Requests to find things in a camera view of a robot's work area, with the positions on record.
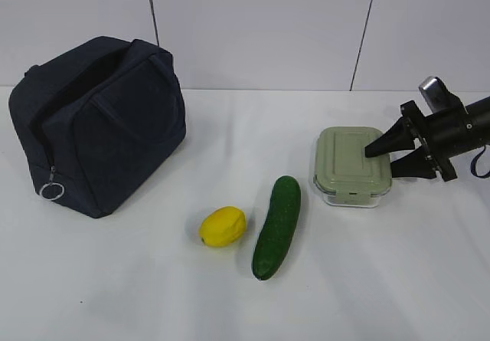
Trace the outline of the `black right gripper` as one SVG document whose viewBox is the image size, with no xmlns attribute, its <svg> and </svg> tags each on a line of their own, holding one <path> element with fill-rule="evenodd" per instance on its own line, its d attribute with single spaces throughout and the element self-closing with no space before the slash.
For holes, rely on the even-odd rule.
<svg viewBox="0 0 490 341">
<path fill-rule="evenodd" d="M 393 178 L 435 179 L 439 173 L 443 181 L 457 178 L 450 158 L 460 151 L 466 135 L 465 107 L 424 116 L 414 101 L 400 107 L 402 116 L 375 141 L 364 148 L 367 158 L 390 152 L 415 149 L 414 140 L 421 146 L 390 164 Z"/>
</svg>

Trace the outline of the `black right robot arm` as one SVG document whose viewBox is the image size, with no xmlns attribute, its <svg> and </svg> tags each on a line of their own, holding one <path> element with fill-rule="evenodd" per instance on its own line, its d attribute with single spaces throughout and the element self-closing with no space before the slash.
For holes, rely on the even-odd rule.
<svg viewBox="0 0 490 341">
<path fill-rule="evenodd" d="M 375 141 L 364 154 L 374 158 L 391 152 L 410 153 L 390 163 L 394 178 L 457 178 L 450 159 L 489 144 L 489 98 L 425 116 L 414 101 L 400 106 L 401 117 Z"/>
</svg>

